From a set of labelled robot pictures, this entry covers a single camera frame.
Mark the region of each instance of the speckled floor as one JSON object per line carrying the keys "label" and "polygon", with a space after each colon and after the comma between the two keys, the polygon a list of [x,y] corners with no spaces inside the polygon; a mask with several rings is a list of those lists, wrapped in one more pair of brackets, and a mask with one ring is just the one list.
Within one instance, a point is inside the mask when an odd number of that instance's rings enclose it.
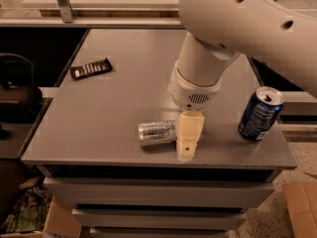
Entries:
{"label": "speckled floor", "polygon": [[[3,8],[16,7],[22,0],[0,0]],[[278,3],[301,13],[317,17],[317,0],[278,0]],[[17,10],[19,16],[36,16],[36,12]],[[275,181],[274,193],[256,209],[247,211],[247,221],[236,231],[230,231],[230,238],[291,238],[293,232],[288,217],[282,185],[296,181],[316,181],[305,173],[317,174],[317,125],[310,128],[311,134],[298,133],[298,137],[288,138],[289,146],[298,160],[298,168],[295,171],[283,172]]]}

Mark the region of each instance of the box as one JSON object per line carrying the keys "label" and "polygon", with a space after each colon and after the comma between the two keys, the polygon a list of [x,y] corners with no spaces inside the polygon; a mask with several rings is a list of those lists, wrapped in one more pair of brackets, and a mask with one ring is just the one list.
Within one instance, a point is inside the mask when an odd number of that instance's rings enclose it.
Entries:
{"label": "box", "polygon": [[80,235],[81,225],[71,215],[72,207],[61,203],[53,197],[47,221],[43,232],[33,232],[28,234],[11,233],[0,235],[3,238],[77,238]]}
{"label": "box", "polygon": [[317,237],[317,182],[283,186],[295,238]]}

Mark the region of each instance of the can top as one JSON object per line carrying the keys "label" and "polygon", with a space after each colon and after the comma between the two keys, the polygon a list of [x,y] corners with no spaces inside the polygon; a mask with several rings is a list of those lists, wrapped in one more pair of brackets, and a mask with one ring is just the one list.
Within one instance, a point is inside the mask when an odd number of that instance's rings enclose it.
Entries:
{"label": "can top", "polygon": [[260,87],[256,92],[257,98],[263,103],[271,106],[277,106],[284,102],[283,94],[268,86]]}

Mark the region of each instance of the drawer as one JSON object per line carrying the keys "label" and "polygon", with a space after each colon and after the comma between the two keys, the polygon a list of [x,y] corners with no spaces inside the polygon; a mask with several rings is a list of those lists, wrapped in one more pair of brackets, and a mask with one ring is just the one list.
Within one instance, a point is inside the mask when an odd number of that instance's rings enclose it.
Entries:
{"label": "drawer", "polygon": [[249,208],[272,192],[270,182],[158,179],[46,178],[61,201],[76,204]]}
{"label": "drawer", "polygon": [[72,215],[82,226],[114,228],[234,230],[246,220],[244,213],[192,207],[104,207],[74,209]]}
{"label": "drawer", "polygon": [[92,238],[227,238],[224,231],[92,228]]}

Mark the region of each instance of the soda can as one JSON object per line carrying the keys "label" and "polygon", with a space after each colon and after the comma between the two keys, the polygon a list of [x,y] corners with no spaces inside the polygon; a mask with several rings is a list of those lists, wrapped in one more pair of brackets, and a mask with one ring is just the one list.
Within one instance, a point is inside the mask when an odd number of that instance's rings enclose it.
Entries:
{"label": "soda can", "polygon": [[167,144],[176,141],[175,121],[159,121],[139,124],[141,146]]}
{"label": "soda can", "polygon": [[284,106],[283,94],[268,86],[260,87],[250,98],[238,126],[240,134],[251,141],[264,138]]}

